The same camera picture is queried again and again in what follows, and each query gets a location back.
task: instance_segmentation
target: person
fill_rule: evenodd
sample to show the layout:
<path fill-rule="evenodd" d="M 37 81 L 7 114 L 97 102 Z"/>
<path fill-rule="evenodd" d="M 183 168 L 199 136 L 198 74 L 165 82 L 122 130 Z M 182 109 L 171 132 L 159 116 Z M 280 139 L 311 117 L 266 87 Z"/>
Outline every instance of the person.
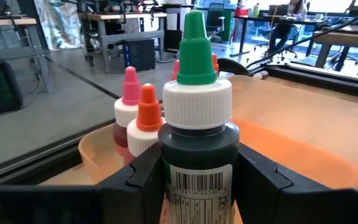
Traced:
<path fill-rule="evenodd" d="M 305 8 L 305 0 L 291 0 L 288 6 L 288 15 L 300 17 Z M 300 25 L 279 24 L 270 36 L 269 48 L 266 54 L 274 53 L 284 47 L 285 43 L 299 33 Z"/>

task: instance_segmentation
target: green cap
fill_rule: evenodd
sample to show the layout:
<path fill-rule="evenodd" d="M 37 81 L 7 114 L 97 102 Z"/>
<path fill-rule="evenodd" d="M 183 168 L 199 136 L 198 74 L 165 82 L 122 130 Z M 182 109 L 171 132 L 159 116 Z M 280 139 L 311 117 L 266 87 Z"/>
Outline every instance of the green cap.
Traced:
<path fill-rule="evenodd" d="M 191 11 L 185 17 L 185 34 L 180 42 L 179 61 L 178 83 L 204 85 L 216 81 L 216 72 L 212 67 L 211 42 L 206 37 L 201 11 Z"/>

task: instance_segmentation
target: floor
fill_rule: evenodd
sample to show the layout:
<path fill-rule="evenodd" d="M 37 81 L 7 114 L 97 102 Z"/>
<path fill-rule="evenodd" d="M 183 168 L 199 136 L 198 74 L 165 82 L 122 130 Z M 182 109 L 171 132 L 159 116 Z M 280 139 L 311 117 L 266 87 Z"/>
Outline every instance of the floor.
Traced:
<path fill-rule="evenodd" d="M 213 43 L 212 49 L 218 57 L 229 57 L 238 52 L 238 46 Z M 253 46 L 245 49 L 253 51 Z M 261 58 L 263 52 L 261 48 L 232 59 L 242 64 L 249 59 L 251 63 Z M 121 58 L 112 63 L 120 73 L 106 74 L 98 62 L 96 67 L 89 67 L 81 49 L 52 52 L 47 57 L 55 86 L 53 93 L 35 90 L 37 80 L 29 72 L 27 60 L 8 61 L 25 97 L 22 110 L 0 115 L 0 163 L 114 118 L 112 95 L 122 95 L 124 79 Z M 346 66 L 354 70 L 351 63 Z M 157 63 L 155 70 L 139 72 L 138 77 L 141 83 L 153 84 L 157 97 L 162 99 L 163 85 L 170 80 L 172 70 L 172 63 Z"/>

